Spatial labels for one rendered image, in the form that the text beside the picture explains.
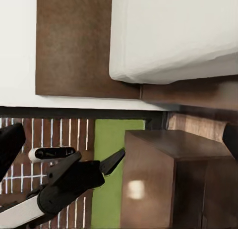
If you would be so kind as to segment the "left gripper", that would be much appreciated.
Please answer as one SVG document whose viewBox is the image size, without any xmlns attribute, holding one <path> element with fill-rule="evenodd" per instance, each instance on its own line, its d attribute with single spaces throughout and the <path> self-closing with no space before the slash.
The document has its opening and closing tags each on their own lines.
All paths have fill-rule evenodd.
<svg viewBox="0 0 238 229">
<path fill-rule="evenodd" d="M 81 153 L 72 154 L 47 169 L 47 199 L 55 207 L 67 207 L 87 190 L 102 186 L 105 183 L 103 174 L 111 174 L 124 157 L 124 148 L 103 161 L 79 163 Z"/>
</svg>

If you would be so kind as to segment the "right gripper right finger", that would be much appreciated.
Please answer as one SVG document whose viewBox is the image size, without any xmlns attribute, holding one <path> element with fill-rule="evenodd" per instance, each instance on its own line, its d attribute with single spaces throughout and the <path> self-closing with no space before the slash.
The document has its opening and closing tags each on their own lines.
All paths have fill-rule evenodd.
<svg viewBox="0 0 238 229">
<path fill-rule="evenodd" d="M 224 128 L 222 140 L 238 162 L 238 125 L 227 123 Z"/>
</svg>

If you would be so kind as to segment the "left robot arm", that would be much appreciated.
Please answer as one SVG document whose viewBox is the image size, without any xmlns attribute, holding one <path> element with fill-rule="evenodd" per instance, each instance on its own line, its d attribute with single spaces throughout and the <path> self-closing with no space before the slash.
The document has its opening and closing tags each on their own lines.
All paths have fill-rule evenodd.
<svg viewBox="0 0 238 229">
<path fill-rule="evenodd" d="M 0 229 L 35 229 L 38 225 L 54 219 L 89 189 L 105 183 L 104 175 L 111 174 L 125 150 L 120 149 L 103 161 L 92 160 L 79 163 L 80 152 L 73 147 L 33 148 L 29 157 L 32 162 L 56 161 L 47 169 L 48 184 L 39 185 L 18 203 L 11 202 L 0 207 Z"/>
</svg>

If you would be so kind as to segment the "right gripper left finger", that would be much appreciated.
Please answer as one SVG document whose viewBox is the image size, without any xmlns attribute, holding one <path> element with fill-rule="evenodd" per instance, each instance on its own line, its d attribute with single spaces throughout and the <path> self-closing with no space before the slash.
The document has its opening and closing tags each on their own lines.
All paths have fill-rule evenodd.
<svg viewBox="0 0 238 229">
<path fill-rule="evenodd" d="M 0 128 L 0 183 L 25 142 L 22 123 Z"/>
</svg>

